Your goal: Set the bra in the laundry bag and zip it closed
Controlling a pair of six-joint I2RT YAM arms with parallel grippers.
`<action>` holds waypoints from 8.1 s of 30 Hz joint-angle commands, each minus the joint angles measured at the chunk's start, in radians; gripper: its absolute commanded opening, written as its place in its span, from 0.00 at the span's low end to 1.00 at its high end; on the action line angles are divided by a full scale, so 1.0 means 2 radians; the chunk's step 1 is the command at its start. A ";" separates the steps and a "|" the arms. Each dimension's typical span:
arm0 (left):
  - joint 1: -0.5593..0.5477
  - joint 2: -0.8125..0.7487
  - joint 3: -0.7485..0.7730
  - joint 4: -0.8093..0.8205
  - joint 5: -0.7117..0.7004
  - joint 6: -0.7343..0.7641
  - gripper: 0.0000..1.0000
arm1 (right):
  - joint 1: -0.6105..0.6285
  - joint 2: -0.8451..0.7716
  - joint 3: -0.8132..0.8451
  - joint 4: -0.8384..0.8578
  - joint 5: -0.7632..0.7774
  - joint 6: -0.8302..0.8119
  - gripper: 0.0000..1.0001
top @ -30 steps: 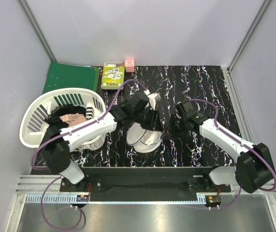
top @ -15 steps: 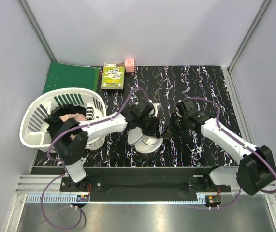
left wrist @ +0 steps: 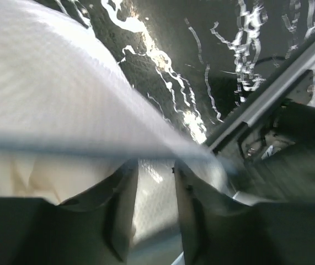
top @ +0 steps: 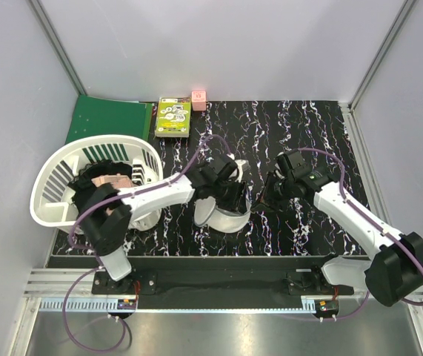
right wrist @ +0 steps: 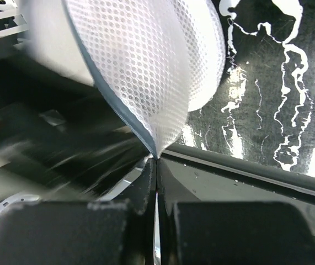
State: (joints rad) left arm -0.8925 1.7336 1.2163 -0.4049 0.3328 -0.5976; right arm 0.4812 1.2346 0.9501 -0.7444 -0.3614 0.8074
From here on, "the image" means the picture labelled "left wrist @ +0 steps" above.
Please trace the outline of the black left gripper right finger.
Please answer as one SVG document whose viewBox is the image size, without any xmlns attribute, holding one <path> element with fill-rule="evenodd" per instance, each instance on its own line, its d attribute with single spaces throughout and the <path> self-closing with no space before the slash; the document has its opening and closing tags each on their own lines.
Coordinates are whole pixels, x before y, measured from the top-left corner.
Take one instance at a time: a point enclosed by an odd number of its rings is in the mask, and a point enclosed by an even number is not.
<svg viewBox="0 0 315 265">
<path fill-rule="evenodd" d="M 183 162 L 174 166 L 185 264 L 251 264 L 250 208 L 201 180 Z"/>
</svg>

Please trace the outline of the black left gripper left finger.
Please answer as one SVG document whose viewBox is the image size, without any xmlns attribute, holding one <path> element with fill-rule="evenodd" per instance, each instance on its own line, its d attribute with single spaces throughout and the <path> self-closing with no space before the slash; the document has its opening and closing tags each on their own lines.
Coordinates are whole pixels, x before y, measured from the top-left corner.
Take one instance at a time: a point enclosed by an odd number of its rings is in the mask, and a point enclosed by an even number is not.
<svg viewBox="0 0 315 265">
<path fill-rule="evenodd" d="M 137 191 L 138 162 L 58 208 L 58 262 L 126 262 Z"/>
</svg>

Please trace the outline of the white bra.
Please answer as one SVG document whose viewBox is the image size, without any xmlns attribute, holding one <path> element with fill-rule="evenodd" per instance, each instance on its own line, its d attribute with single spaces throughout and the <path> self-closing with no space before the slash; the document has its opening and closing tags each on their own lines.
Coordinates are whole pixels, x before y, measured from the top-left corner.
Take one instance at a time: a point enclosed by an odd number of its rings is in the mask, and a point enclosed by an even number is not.
<svg viewBox="0 0 315 265">
<path fill-rule="evenodd" d="M 41 197 L 59 205 L 100 183 L 123 163 L 0 151 L 0 197 Z"/>
</svg>

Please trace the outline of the white mesh laundry bag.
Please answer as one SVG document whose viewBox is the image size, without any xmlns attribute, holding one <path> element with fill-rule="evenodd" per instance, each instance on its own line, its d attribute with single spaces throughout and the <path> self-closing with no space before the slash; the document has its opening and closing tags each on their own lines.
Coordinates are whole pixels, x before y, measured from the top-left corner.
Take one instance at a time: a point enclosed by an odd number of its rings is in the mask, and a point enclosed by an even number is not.
<svg viewBox="0 0 315 265">
<path fill-rule="evenodd" d="M 131 88 L 93 33 L 34 1 L 0 1 L 0 151 L 205 156 Z"/>
</svg>

